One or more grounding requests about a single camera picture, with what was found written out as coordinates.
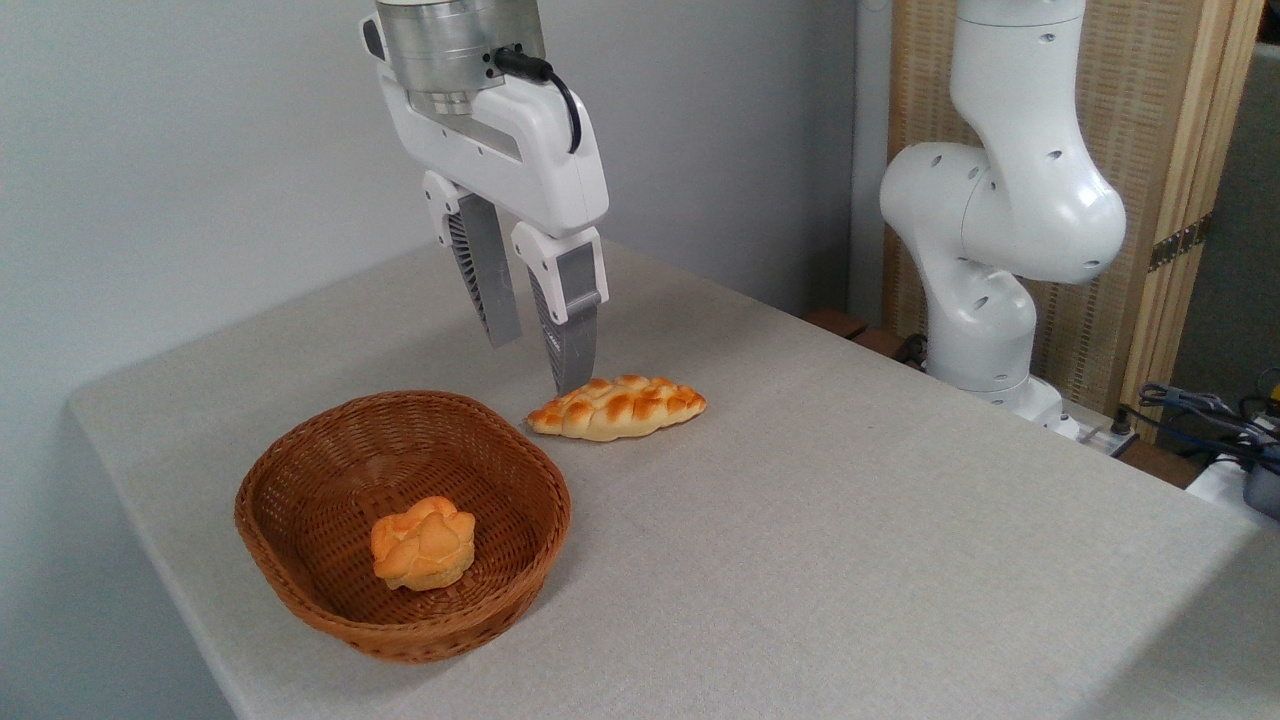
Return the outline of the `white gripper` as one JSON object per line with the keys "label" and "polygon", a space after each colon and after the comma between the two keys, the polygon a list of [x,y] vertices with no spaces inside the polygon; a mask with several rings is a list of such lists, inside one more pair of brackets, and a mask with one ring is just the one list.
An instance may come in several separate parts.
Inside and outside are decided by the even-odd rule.
{"label": "white gripper", "polygon": [[586,384],[596,310],[609,299],[602,238],[590,227],[609,205],[594,131],[588,111],[571,115],[554,85],[495,63],[502,49],[544,54],[539,15],[374,13],[361,31],[399,141],[429,169],[422,191],[433,231],[452,251],[492,346],[521,336],[498,206],[522,220],[512,240],[556,392]]}

